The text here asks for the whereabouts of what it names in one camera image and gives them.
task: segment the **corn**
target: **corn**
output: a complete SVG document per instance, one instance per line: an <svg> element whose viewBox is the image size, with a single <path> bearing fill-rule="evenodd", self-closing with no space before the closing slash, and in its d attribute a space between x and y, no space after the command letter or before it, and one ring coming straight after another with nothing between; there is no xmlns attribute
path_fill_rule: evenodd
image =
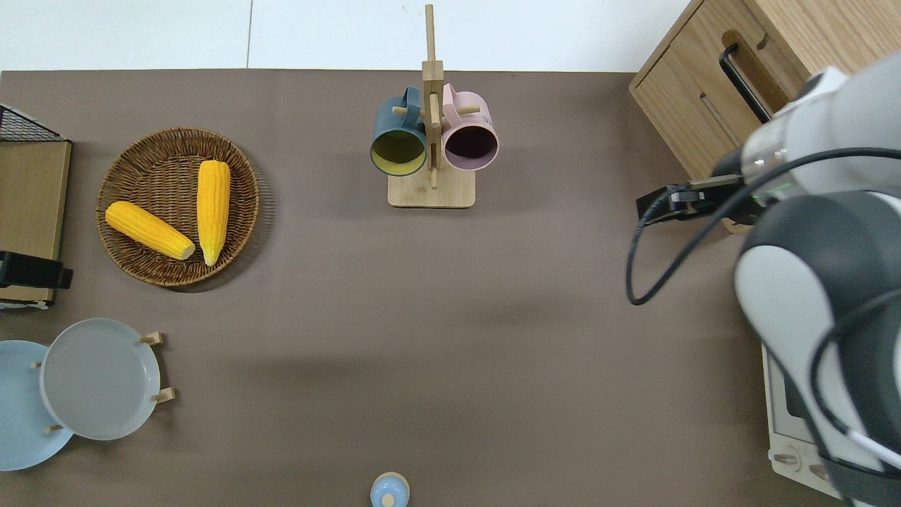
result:
<svg viewBox="0 0 901 507"><path fill-rule="evenodd" d="M216 264L225 244L231 173L228 164L204 161L197 172L197 234L207 266Z"/></svg>
<svg viewBox="0 0 901 507"><path fill-rule="evenodd" d="M117 200L105 213L106 223L134 241L184 261L194 253L194 243L149 211L130 202Z"/></svg>

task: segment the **white wall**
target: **white wall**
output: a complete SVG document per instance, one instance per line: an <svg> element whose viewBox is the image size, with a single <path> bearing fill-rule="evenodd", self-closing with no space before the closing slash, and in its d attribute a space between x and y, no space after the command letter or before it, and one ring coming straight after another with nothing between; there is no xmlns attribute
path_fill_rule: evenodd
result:
<svg viewBox="0 0 901 507"><path fill-rule="evenodd" d="M688 0L432 0L445 69L635 71ZM424 1L0 0L0 69L419 69Z"/></svg>

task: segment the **wire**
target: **wire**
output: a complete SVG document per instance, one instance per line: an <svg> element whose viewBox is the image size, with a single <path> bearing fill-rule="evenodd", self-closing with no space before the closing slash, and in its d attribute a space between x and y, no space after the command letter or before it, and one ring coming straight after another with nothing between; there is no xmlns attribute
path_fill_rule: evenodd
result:
<svg viewBox="0 0 901 507"><path fill-rule="evenodd" d="M886 463L891 464L895 468L901 468L901 456L891 450L890 448L878 443L876 440L866 437L859 433L858 431L852 429L848 426L844 421L838 418L835 415L835 412L826 405L826 400L823 397L823 393L820 391L820 364L823 362L823 356L826 352L826 348L830 344L839 344L847 335L845 332L848 331L851 326L860 321L860 319L866 316L868 313L877 309L879 307L885 306L887 303L893 300L897 300L901 297L901 289L889 290L887 292L883 292L877 296L870 298L863 302L863 304L849 311L848 313L842 315L835 323L832 328L829 329L822 338L820 338L820 342L817 344L816 349L814 350L814 358L810 363L810 391L814 396L814 402L816 403L816 408L823 414L823 417L829 421L829 424L833 426L839 433L842 433L844 436L850 438L854 441L858 446L861 446L868 450L870 453L885 461Z"/></svg>
<svg viewBox="0 0 901 507"><path fill-rule="evenodd" d="M669 264L669 267L663 274L654 282L651 289L647 291L640 298L635 297L635 293L633 290L632 284L632 271L635 263L635 252L638 249L638 240L642 236L642 231L648 225L648 219L657 212L657 208L663 203L664 200L668 199L669 196L676 192L685 191L688 189L688 185L681 185L675 187L666 193L662 194L651 204L651 207L645 211L642 218L639 220L638 226L635 229L635 234L633 235L632 244L629 247L629 257L626 260L626 268L625 268L625 293L629 298L629 302L631 302L635 306L641 306L644 303L650 301L660 289L669 281L672 277L673 273L682 265L682 263L686 260L686 258L697 248L704 238L710 234L710 231L717 226L718 222L723 218L728 217L738 206L740 206L745 199L749 198L751 194L760 187L766 185L770 181L782 176L783 174L801 167L803 165L807 165L809 163L817 162L817 161L827 161L830 159L841 159L847 157L878 157L885 159L896 159L901 160L901 150L892 150L890 148L868 148L868 147L855 147L855 148L837 148L835 150L826 150L823 152L811 153L809 155L805 155L803 157L797 158L793 161L786 162L778 167L773 168L771 171L764 173L760 177L758 177L753 183L743 187L738 192L735 192L732 197L729 198L726 202L720 206L715 213L710 217L710 221L707 225L701 229L691 241L689 241L684 247L682 247L682 251L678 253L676 258Z"/></svg>

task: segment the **wicker basket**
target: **wicker basket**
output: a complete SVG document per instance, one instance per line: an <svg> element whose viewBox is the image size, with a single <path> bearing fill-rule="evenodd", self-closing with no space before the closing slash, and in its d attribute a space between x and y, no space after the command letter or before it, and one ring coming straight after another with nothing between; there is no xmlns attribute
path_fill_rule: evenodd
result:
<svg viewBox="0 0 901 507"><path fill-rule="evenodd" d="M198 246L185 261L158 253L111 228L106 208L127 200L189 237L197 237L197 170L200 162L224 161L232 172L228 229L218 262L204 264ZM161 287L181 287L206 280L225 269L250 239L259 215L259 186L250 161L231 141L197 128L174 128L151 134L129 146L106 173L97 196L100 240L113 261L132 277Z"/></svg>

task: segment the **mug handle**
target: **mug handle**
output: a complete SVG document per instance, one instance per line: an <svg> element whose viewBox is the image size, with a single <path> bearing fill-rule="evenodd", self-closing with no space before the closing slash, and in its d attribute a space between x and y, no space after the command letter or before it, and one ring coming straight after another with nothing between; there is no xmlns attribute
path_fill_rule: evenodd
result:
<svg viewBox="0 0 901 507"><path fill-rule="evenodd" d="M441 112L444 113L444 119L448 121L448 125L457 126L463 123L460 113L457 112L457 107L454 105L454 101L457 99L457 90L453 89L451 83L444 85L443 95Z"/></svg>
<svg viewBox="0 0 901 507"><path fill-rule="evenodd" d="M404 127L409 129L416 128L416 122L419 121L419 100L420 93L417 87L406 87L404 97L402 98L406 113L404 114Z"/></svg>

